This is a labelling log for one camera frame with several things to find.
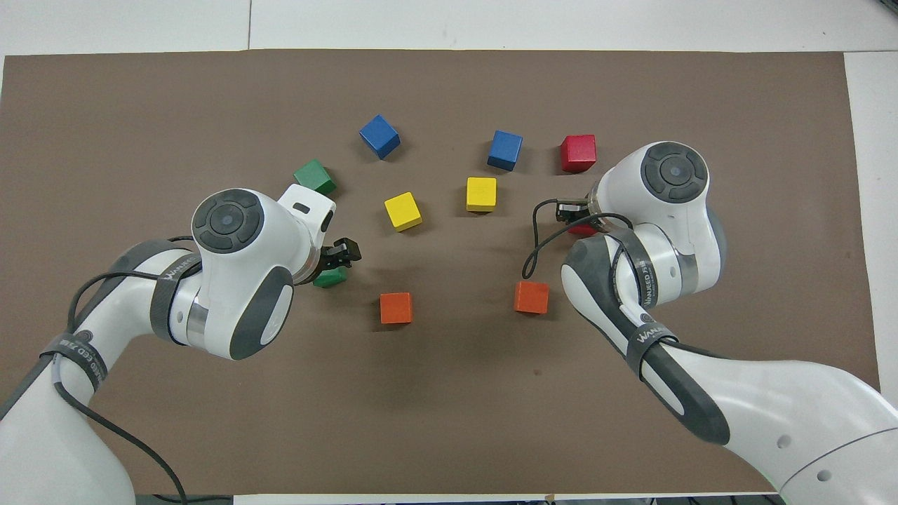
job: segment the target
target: cable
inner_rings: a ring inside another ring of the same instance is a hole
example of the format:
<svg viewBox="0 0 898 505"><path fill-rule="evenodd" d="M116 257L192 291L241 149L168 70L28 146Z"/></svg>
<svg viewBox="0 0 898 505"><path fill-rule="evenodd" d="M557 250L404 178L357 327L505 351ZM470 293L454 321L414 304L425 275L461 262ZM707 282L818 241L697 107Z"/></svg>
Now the cable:
<svg viewBox="0 0 898 505"><path fill-rule="evenodd" d="M543 240L542 242L538 242L539 241L539 232L537 231L537 228L536 228L536 211L539 209L539 207L546 205L547 203L551 203L551 202L552 202L552 200L545 200L545 201L539 203L536 206L536 208L533 209L533 241L534 241L534 245L533 245L533 251L530 253L529 256L527 256L526 261L524 261L524 266L521 268L521 277L523 277L524 279L529 279L530 277L533 276L533 273L536 271L536 261L537 261L537 257L540 254L540 249L545 247L546 244L555 240L559 235L567 232L569 229L573 228L574 226L582 225L582 224L588 223L590 221L595 221L596 219L598 219L600 217L614 217L616 219L623 221L627 225L627 227L629 227L630 229L633 229L633 223L630 222L630 220L627 219L625 216L622 216L620 214L615 214L613 212L600 212L598 214L590 214L589 216L581 217L578 220L573 221L569 225L561 228L559 231L555 232L554 234L549 235L549 238L547 238L546 240Z"/></svg>
<svg viewBox="0 0 898 505"><path fill-rule="evenodd" d="M150 456L159 466L161 466L163 468L165 473L168 474L169 478L172 479L172 482L174 483L175 487L178 489L178 496L180 496L181 505L187 505L187 503L188 503L187 502L187 494L184 492L184 487L182 485L180 485L180 479L178 478L178 475L176 475L174 473L174 470L172 470L172 468L169 466L169 464L165 463L165 460L161 456L159 456L156 453L156 451L152 450L149 446L147 446L147 444L142 442L140 439L138 439L134 435L131 435L127 431L123 430L122 428L116 426L115 424L112 423L112 421L107 420L106 418L101 416L99 413L91 410L90 407L88 407L87 405L84 405L83 403L81 403L77 399L75 399L75 397L72 396L66 390L66 388L62 385L62 377L59 376L59 362L60 362L59 358L58 357L55 358L53 360L53 368L51 370L53 387L56 388L57 393L59 393L59 396L62 396L62 399L65 400L66 403L68 403L69 405L74 407L77 411L79 411L80 413L93 419L94 421L98 422L103 428L106 428L107 430L115 433L116 435L122 437L123 439L127 440L128 442L131 442L132 444L137 446L137 448L139 448L140 450L147 453L148 456Z"/></svg>
<svg viewBox="0 0 898 505"><path fill-rule="evenodd" d="M68 306L68 326L66 331L69 333L75 332L75 311L78 309L78 302L81 300L81 296L84 294L84 291L90 289L91 286L105 279L114 279L116 277L139 277L141 279L159 279L158 276L152 273L146 273L142 271L136 270L120 270L120 271L109 271L106 273L102 273L98 276L95 276L85 282L75 293L75 296L72 297L72 303Z"/></svg>
<svg viewBox="0 0 898 505"><path fill-rule="evenodd" d="M175 500L173 498L168 498L166 496L162 496L162 494L154 494L154 498L162 501L168 501L169 503L181 503L180 500ZM198 496L197 498L188 498L187 503L200 503L201 501L217 501L217 500L228 500L229 502L233 502L233 496L224 496L224 495L213 495L209 496Z"/></svg>

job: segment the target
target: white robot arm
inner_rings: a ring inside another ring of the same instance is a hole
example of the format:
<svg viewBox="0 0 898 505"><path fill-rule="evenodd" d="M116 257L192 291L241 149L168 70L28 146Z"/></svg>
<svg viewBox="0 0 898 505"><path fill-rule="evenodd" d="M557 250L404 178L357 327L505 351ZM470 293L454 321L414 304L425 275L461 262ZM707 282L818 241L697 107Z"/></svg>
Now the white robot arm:
<svg viewBox="0 0 898 505"><path fill-rule="evenodd" d="M199 254L153 240L121 256L80 314L72 307L69 328L0 408L0 503L134 503L125 469L65 395L88 404L138 335L155 333L226 359L269 345L295 281L361 259L348 239L322 247L334 210L331 200L298 185L278 201L225 190L194 213Z"/></svg>
<svg viewBox="0 0 898 505"><path fill-rule="evenodd" d="M898 502L898 412L873 388L815 363L690 348L646 312L718 280L726 239L705 204L709 181L701 156L676 142L612 168L567 218L615 213L633 229L611 218L607 233L574 244L561 267L568 299L674 417L747 461L788 503Z"/></svg>

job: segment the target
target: circular button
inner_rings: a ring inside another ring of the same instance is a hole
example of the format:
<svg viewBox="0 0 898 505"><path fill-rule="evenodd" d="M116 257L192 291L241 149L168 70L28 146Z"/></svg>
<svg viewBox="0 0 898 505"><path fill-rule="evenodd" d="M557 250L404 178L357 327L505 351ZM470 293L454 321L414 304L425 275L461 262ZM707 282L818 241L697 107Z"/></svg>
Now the circular button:
<svg viewBox="0 0 898 505"><path fill-rule="evenodd" d="M692 178L695 169L684 156L670 156L661 162L661 177L674 186L682 186Z"/></svg>
<svg viewBox="0 0 898 505"><path fill-rule="evenodd" d="M225 203L212 211L209 221L217 234L228 235L243 224L243 212L236 205Z"/></svg>

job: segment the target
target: brown table surface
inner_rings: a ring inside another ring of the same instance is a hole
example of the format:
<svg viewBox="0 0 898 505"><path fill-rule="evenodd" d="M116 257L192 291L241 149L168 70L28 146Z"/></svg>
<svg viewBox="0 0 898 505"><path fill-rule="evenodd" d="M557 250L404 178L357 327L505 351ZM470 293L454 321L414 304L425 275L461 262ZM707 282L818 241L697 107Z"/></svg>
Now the brown table surface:
<svg viewBox="0 0 898 505"><path fill-rule="evenodd" d="M358 130L382 113L401 146ZM511 173L495 129L524 137ZM566 135L599 162L563 174ZM579 197L631 151L706 158L730 243L711 290L653 314L739 359L806 359L877 386L858 182L840 54L271 50L7 57L0 102L0 298L8 395L63 326L74 290L131 244L189 230L207 195L273 197L317 157L339 188L329 239L349 281L297 291L277 342L243 362L136 339L92 406L165 456L191 493L693 492L770 486L695 439L564 297L512 310L540 200ZM469 176L495 212L464 210ZM392 231L412 191L424 224ZM544 234L556 229L551 212ZM379 324L409 291L415 321ZM137 492L164 473L100 430Z"/></svg>

